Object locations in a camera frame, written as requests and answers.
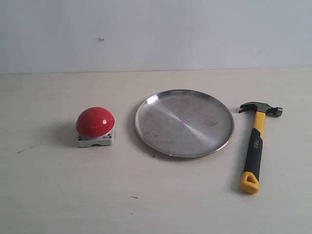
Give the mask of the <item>yellow black claw hammer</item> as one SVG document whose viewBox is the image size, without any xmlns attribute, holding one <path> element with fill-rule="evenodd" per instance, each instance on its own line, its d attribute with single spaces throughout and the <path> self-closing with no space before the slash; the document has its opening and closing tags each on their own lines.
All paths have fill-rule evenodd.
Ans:
<svg viewBox="0 0 312 234">
<path fill-rule="evenodd" d="M 256 194 L 260 190 L 259 174 L 263 149 L 263 132 L 267 115 L 280 117 L 283 108 L 272 107 L 262 102 L 247 102 L 240 105 L 239 112 L 254 111 L 254 122 L 248 144 L 244 171 L 240 187 L 249 194 Z"/>
</svg>

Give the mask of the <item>red dome push button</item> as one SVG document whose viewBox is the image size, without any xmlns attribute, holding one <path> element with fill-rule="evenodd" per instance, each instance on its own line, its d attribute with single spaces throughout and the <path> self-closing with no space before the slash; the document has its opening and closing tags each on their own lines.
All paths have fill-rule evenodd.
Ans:
<svg viewBox="0 0 312 234">
<path fill-rule="evenodd" d="M 76 121 L 79 147 L 110 146 L 115 140 L 115 117 L 105 108 L 84 110 Z"/>
</svg>

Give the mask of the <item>round stainless steel plate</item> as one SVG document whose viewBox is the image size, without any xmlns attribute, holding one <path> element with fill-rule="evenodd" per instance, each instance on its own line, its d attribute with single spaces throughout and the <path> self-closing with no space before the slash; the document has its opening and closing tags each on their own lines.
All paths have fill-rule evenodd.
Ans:
<svg viewBox="0 0 312 234">
<path fill-rule="evenodd" d="M 167 156 L 197 158 L 224 148 L 234 132 L 230 110 L 215 97 L 195 90 L 154 94 L 134 118 L 140 139 Z"/>
</svg>

